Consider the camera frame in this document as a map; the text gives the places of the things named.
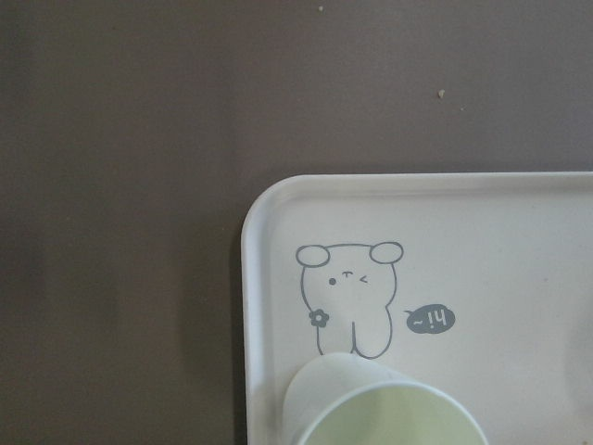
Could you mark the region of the white plastic cup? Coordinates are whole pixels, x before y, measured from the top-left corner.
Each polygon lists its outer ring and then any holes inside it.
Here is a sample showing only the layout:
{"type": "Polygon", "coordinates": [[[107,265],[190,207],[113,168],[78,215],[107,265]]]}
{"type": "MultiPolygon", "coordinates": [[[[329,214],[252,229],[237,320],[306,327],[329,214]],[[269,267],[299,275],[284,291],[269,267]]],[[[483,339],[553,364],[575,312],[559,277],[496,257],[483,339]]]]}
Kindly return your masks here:
{"type": "Polygon", "coordinates": [[[473,416],[447,393],[378,362],[320,356],[290,382],[284,444],[485,444],[473,416]]]}

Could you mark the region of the beige rabbit tray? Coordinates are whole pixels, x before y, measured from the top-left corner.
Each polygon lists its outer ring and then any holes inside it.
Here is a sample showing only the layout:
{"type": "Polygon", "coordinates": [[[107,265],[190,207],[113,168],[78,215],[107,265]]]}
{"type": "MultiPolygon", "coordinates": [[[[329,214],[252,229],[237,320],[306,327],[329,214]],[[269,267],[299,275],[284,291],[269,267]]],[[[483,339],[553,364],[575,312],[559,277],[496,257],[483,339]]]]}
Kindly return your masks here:
{"type": "Polygon", "coordinates": [[[451,395],[492,444],[592,440],[592,176],[588,172],[302,175],[266,190],[242,230],[246,424],[280,444],[294,374],[347,315],[313,303],[311,262],[375,291],[390,332],[370,354],[451,395]]]}

